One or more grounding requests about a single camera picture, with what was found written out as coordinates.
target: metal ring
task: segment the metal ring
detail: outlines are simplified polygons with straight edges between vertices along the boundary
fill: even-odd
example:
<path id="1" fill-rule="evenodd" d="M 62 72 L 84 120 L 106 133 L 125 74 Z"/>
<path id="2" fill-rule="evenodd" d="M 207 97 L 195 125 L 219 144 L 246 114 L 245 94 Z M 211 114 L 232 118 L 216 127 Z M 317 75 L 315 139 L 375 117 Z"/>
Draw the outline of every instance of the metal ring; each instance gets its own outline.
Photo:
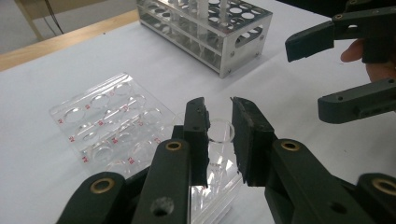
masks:
<path id="1" fill-rule="evenodd" d="M 181 143 L 179 142 L 170 142 L 168 144 L 166 144 L 166 149 L 170 150 L 170 151 L 177 151 L 181 149 Z"/>
<path id="2" fill-rule="evenodd" d="M 291 141 L 284 141 L 280 144 L 283 148 L 288 151 L 298 151 L 300 150 L 300 146 L 297 143 Z"/>
<path id="3" fill-rule="evenodd" d="M 376 189 L 389 195 L 396 196 L 396 183 L 393 183 L 392 181 L 383 178 L 375 178 L 372 180 L 372 183 Z M 384 187 L 384 184 L 389 185 L 390 189 Z"/>
<path id="4" fill-rule="evenodd" d="M 107 182 L 108 185 L 105 186 L 104 188 L 98 188 L 98 185 L 103 182 Z M 108 177 L 102 178 L 102 179 L 98 179 L 95 182 L 93 182 L 91 184 L 90 190 L 92 193 L 101 194 L 101 193 L 105 193 L 105 192 L 109 191 L 110 189 L 112 189 L 115 184 L 116 183 L 114 182 L 114 180 L 112 178 L 108 178 Z"/>

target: screw hole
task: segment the screw hole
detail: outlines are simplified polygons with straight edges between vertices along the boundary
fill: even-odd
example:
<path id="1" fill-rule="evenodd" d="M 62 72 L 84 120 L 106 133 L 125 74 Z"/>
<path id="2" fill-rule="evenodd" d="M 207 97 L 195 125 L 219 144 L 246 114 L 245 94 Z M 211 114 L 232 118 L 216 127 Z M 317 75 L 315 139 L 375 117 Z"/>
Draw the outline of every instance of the screw hole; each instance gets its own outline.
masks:
<path id="1" fill-rule="evenodd" d="M 288 151 L 297 151 L 300 149 L 300 147 L 293 142 L 283 142 L 281 146 Z"/>
<path id="2" fill-rule="evenodd" d="M 376 189 L 389 195 L 396 196 L 396 183 L 382 178 L 375 178 L 372 183 Z"/>
<path id="3" fill-rule="evenodd" d="M 171 150 L 171 151 L 176 151 L 181 149 L 181 143 L 179 142 L 170 142 L 166 144 L 166 149 Z"/>
<path id="4" fill-rule="evenodd" d="M 174 202 L 171 198 L 162 197 L 151 204 L 150 211 L 156 217 L 165 217 L 170 215 L 174 208 Z"/>
<path id="5" fill-rule="evenodd" d="M 336 213 L 339 213 L 339 214 L 347 213 L 347 209 L 340 203 L 331 202 L 331 203 L 329 203 L 329 207 Z"/>
<path id="6" fill-rule="evenodd" d="M 109 191 L 114 187 L 114 180 L 111 178 L 98 179 L 91 184 L 91 192 L 95 194 L 101 194 Z"/>

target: rack hole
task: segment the rack hole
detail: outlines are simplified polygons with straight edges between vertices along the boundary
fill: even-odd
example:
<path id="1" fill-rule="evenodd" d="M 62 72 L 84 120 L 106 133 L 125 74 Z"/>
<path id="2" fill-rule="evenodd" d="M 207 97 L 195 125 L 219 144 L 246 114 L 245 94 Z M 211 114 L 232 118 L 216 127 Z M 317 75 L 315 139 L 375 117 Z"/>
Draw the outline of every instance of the rack hole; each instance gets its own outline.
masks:
<path id="1" fill-rule="evenodd" d="M 209 18 L 209 20 L 210 20 L 210 21 L 213 21 L 213 22 L 217 22 L 217 21 L 219 20 L 219 18 L 217 18 L 217 17 L 211 17 L 211 18 Z"/>
<path id="2" fill-rule="evenodd" d="M 254 14 L 250 12 L 245 12 L 242 14 L 242 18 L 247 19 L 247 20 L 252 20 L 254 18 Z"/>
<path id="3" fill-rule="evenodd" d="M 257 7 L 255 7 L 255 8 L 253 8 L 253 9 L 251 9 L 251 12 L 253 12 L 254 14 L 262 14 L 262 13 L 264 13 L 264 10 L 262 10 L 261 8 L 257 8 Z"/>
<path id="4" fill-rule="evenodd" d="M 230 8 L 230 12 L 234 13 L 234 14 L 239 14 L 242 12 L 242 9 L 239 7 L 232 7 L 232 8 Z"/>
<path id="5" fill-rule="evenodd" d="M 249 4 L 246 4 L 246 3 L 244 3 L 244 4 L 241 4 L 239 7 L 240 7 L 240 8 L 242 8 L 242 9 L 251 9 L 251 8 L 252 8 L 252 6 L 251 6 L 251 5 L 249 5 Z"/>

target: finger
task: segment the finger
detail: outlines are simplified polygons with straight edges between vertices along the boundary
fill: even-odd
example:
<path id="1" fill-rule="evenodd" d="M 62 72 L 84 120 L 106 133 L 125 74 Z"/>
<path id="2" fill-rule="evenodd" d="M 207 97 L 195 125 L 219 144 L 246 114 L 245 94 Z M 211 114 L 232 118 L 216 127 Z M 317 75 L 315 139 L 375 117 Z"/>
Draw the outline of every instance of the finger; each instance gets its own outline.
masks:
<path id="1" fill-rule="evenodd" d="M 341 54 L 341 61 L 350 63 L 361 59 L 363 55 L 363 39 L 355 40 L 349 48 Z"/>
<path id="2" fill-rule="evenodd" d="M 372 82 L 378 81 L 383 78 L 392 77 L 396 78 L 395 64 L 388 63 L 367 63 L 367 74 Z"/>

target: red marking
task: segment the red marking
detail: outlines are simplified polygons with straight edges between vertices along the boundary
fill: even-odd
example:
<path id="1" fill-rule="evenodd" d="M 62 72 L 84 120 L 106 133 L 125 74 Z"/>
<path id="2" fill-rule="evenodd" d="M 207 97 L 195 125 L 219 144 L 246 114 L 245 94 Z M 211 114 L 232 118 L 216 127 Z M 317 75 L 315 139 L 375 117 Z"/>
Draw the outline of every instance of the red marking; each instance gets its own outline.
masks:
<path id="1" fill-rule="evenodd" d="M 154 138 L 154 141 L 155 141 L 157 144 L 160 144 L 160 143 L 161 143 L 161 139 L 159 139 L 159 138 Z"/>
<path id="2" fill-rule="evenodd" d="M 132 159 L 132 157 L 128 158 L 128 161 L 129 161 L 130 164 L 134 163 L 134 159 Z"/>

